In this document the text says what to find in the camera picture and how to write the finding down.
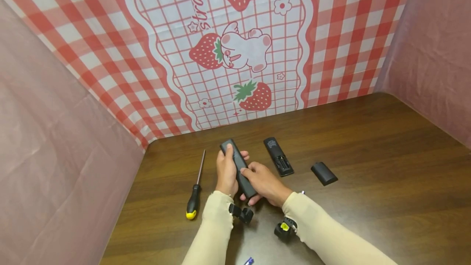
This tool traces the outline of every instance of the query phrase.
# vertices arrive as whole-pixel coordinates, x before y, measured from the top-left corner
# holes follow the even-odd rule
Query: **green strawberry leaf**
[[[221,49],[221,38],[216,38],[214,41],[214,59],[218,61],[218,63],[222,63],[222,49]]]
[[[250,80],[244,85],[236,84],[234,85],[234,88],[237,89],[237,94],[235,95],[234,100],[240,103],[241,101],[245,101],[247,97],[251,97],[253,95],[253,92],[257,88],[257,82]]]

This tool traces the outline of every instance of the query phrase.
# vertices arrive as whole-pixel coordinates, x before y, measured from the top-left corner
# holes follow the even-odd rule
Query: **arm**
[[[241,151],[245,160],[247,151]],[[201,226],[186,253],[182,265],[224,265],[226,263],[227,244],[232,230],[233,217],[229,206],[232,196],[239,185],[236,181],[237,168],[232,160],[232,145],[227,145],[226,156],[219,151],[216,160],[218,183],[216,190],[208,197],[202,213]]]
[[[249,205],[266,197],[272,205],[282,207],[285,215],[297,223],[300,240],[315,250],[326,265],[396,264],[372,244],[332,219],[313,200],[285,187],[266,166],[252,162],[241,173],[258,193],[250,199]]]
[[[329,216],[321,206],[300,193],[291,193],[283,204],[286,217],[298,224],[300,240],[326,265],[395,265],[375,246]]]
[[[182,265],[224,265],[233,217],[229,205],[233,199],[220,191],[208,197],[201,226],[186,253]]]

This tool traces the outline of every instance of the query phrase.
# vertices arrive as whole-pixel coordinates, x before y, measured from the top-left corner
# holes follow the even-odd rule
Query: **screwdriver handle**
[[[190,200],[186,205],[186,218],[189,220],[193,220],[196,217],[196,210],[200,206],[200,191],[201,186],[199,184],[193,185]]]

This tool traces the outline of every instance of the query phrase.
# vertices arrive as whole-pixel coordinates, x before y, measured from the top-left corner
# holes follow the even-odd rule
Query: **screwdriver shaft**
[[[201,171],[203,170],[203,162],[204,162],[205,154],[206,154],[206,150],[203,151],[203,157],[201,158],[200,172],[198,173],[198,181],[196,181],[196,184],[200,184]]]

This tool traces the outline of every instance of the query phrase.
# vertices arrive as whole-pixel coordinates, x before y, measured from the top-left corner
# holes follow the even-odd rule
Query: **beige arm sleeve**
[[[331,218],[321,206],[292,193],[283,212],[298,225],[297,235],[326,265],[397,265],[372,244]]]
[[[206,202],[201,226],[186,253],[182,265],[224,265],[233,217],[229,205],[233,199],[214,191]]]

